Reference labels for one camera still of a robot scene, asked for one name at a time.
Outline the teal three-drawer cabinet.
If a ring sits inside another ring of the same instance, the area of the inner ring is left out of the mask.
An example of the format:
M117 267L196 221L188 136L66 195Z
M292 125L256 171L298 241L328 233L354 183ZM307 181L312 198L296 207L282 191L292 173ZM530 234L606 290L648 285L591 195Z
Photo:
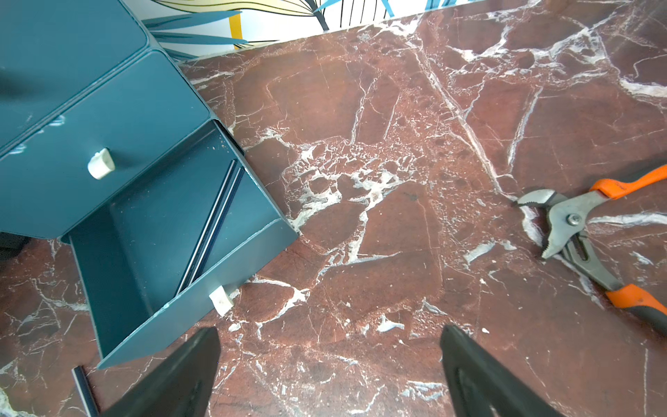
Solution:
M1 4L1 229L64 235L210 120L124 3Z

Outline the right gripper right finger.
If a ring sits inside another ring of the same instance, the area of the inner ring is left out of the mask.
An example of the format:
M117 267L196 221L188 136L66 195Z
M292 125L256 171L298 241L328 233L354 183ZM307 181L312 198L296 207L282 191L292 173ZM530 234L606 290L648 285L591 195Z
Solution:
M444 326L439 344L455 415L560 415L460 328Z

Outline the teal top drawer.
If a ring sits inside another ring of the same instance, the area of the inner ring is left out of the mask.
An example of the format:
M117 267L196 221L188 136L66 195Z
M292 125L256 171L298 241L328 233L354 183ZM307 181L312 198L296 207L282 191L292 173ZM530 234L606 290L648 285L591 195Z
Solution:
M1 149L148 43L120 1L3 1Z

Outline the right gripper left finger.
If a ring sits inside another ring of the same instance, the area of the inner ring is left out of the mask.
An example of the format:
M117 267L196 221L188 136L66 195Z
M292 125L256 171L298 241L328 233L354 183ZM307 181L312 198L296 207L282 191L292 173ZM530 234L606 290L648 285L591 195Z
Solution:
M201 328L104 416L203 416L221 354L215 327Z

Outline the teal drawer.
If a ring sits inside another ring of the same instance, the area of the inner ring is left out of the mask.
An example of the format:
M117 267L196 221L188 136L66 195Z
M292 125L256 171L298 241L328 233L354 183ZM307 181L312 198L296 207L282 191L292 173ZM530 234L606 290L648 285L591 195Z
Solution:
M208 107L153 50L1 159L1 230L62 236L203 123Z
M148 43L120 1L3 1L1 149Z
M233 159L245 172L205 271L175 295ZM99 368L110 368L166 349L213 309L217 288L244 283L297 233L214 120L67 238L90 307Z

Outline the teal bottom drawer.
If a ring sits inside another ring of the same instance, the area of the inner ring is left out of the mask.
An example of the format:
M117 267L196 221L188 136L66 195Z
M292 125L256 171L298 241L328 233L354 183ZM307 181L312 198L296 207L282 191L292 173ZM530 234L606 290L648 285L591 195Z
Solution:
M175 295L233 159L245 172L205 271ZM99 368L110 368L166 349L213 309L217 288L244 283L297 233L214 120L67 238L90 307Z

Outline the black pencil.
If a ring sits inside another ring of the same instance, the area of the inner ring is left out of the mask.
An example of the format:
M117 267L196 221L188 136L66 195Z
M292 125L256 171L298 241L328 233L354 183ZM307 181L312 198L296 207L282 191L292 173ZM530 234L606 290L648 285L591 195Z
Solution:
M208 261L212 248L215 244L215 240L219 234L219 231L224 223L225 217L229 212L229 208L236 194L241 179L244 175L245 168L239 165L237 161L232 161L230 165L230 172L228 178L225 179L223 188L222 188L222 197L215 204L215 211L213 216L212 224L208 227L208 234L205 236L203 243L203 248L201 249L201 254L196 262L196 268L193 273L193 276L190 278L189 283L193 283L200 275L205 271L205 265Z
M208 250L208 246L210 245L209 237L215 228L217 213L222 208L225 192L235 169L236 160L233 159L230 162L228 171L222 181L219 190L217 191L213 206L207 216L206 222L204 223L203 231L197 240L196 246L183 273L182 279L178 284L175 295L179 295L182 291L184 291L185 288L187 288L187 286L189 286L189 284L191 284L192 281L196 278L197 271L200 269L201 263L203 262L203 257Z
M88 417L99 417L99 409L83 367L77 366L71 370L71 373L86 415Z

